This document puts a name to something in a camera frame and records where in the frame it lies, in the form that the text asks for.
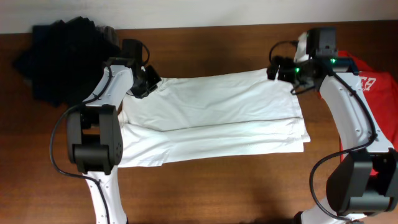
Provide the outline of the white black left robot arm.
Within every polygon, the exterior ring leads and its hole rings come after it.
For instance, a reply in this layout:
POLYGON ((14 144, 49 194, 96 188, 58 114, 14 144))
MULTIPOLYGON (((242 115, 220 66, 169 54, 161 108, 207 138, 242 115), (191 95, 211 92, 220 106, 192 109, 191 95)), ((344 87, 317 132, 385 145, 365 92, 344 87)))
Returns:
POLYGON ((127 223, 118 183, 123 138, 118 109, 125 96, 149 96, 160 77, 149 65, 149 49, 124 39, 120 54, 103 66, 103 77, 79 105, 66 113, 68 157, 90 189, 97 223, 127 223))

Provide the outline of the black folded garment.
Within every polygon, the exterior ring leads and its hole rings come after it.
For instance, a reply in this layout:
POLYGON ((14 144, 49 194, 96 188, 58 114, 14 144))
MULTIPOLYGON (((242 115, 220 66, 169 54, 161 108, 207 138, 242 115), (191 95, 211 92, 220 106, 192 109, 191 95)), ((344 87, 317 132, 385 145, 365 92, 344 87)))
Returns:
POLYGON ((34 99, 53 107, 76 105, 103 76, 103 62, 120 48, 103 38, 87 17, 32 28, 32 45, 12 66, 28 81, 34 99))

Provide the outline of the red lettered t-shirt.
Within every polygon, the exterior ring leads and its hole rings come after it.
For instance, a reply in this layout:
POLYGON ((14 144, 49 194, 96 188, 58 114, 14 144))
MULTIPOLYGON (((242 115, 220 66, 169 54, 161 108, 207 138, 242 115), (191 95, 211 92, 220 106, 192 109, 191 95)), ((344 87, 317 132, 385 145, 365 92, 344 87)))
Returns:
POLYGON ((385 137, 397 151, 397 82, 388 72, 379 72, 365 61, 347 51, 339 51, 340 57, 352 58, 360 71, 364 96, 385 137))

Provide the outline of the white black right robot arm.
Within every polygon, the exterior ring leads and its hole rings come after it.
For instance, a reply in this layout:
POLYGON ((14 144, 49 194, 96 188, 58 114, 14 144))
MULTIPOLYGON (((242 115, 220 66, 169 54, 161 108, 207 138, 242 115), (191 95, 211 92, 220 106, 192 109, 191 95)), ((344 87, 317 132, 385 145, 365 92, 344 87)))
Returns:
POLYGON ((293 84, 291 94, 316 91, 335 121, 341 159, 326 182, 326 195, 294 223, 362 223, 397 206, 397 151, 381 131, 363 93, 354 60, 340 57, 333 27, 304 32, 290 45, 292 58, 269 54, 267 75, 293 84))

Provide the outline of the white printed t-shirt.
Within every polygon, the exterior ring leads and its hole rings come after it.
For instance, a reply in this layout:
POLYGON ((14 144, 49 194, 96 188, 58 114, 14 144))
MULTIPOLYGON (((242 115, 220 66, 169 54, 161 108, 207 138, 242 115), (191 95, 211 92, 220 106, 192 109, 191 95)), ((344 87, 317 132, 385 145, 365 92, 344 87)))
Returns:
POLYGON ((266 69, 163 78, 148 97, 123 99, 120 166, 302 152, 310 136, 291 89, 266 69))

